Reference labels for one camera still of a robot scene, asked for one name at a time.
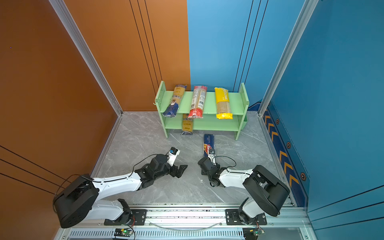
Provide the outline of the blue Barilla spaghetti box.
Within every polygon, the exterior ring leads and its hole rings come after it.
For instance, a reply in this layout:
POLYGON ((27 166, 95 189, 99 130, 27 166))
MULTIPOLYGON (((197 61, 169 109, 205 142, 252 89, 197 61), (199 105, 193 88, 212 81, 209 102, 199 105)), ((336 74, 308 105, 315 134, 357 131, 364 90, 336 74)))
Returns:
POLYGON ((215 150, 215 141, 213 134, 204 134, 203 152, 204 157, 208 157, 209 149, 215 150))

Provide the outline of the dark blue portrait spaghetti bag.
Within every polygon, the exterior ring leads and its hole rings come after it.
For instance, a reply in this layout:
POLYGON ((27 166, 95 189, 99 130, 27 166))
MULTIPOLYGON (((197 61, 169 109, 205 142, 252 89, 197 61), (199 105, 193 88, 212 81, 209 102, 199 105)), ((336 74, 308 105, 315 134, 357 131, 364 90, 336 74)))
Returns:
POLYGON ((181 135, 193 135, 194 119, 188 114, 183 114, 181 135))

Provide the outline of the blue yellow spaghetti bag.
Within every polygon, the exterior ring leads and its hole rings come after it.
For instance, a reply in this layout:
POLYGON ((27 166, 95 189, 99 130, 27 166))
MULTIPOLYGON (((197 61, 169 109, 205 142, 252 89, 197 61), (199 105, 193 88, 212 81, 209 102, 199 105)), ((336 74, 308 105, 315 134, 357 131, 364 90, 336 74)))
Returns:
POLYGON ((187 89, 187 85, 176 85, 173 91, 173 96, 167 109, 163 112, 164 117, 173 118, 177 115, 181 100, 187 89))

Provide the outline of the red white spaghetti bag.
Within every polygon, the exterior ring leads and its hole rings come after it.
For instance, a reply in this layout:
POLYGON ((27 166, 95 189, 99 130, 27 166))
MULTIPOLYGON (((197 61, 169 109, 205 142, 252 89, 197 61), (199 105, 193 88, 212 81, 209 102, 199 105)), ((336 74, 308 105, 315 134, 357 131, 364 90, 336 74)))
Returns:
POLYGON ((203 118, 203 110, 207 95, 207 89, 208 88, 206 86, 194 87, 191 109, 188 118, 203 118))

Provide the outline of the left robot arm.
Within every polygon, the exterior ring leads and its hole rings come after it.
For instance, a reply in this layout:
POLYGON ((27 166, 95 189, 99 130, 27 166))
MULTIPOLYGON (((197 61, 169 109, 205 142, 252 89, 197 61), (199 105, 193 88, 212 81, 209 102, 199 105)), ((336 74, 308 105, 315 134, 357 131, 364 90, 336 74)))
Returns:
POLYGON ((175 165, 179 151, 151 155, 151 162, 131 173, 91 178, 80 175, 53 199, 53 208, 63 229, 72 228, 85 220, 104 220, 107 226, 132 224, 134 214, 124 199, 107 198, 125 192, 136 192, 152 186, 155 180, 170 175, 180 178, 187 165, 175 165))

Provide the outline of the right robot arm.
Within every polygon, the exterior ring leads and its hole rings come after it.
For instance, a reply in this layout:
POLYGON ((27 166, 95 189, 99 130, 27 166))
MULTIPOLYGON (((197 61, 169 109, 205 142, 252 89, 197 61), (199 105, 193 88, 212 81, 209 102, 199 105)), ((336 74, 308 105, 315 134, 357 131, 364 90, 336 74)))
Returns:
POLYGON ((204 157, 198 161, 202 175, 207 176, 212 187, 245 189, 250 195, 229 219, 243 225, 264 225, 265 214, 277 217, 290 194, 290 189, 280 179, 261 165, 246 171, 221 167, 216 158, 204 157))

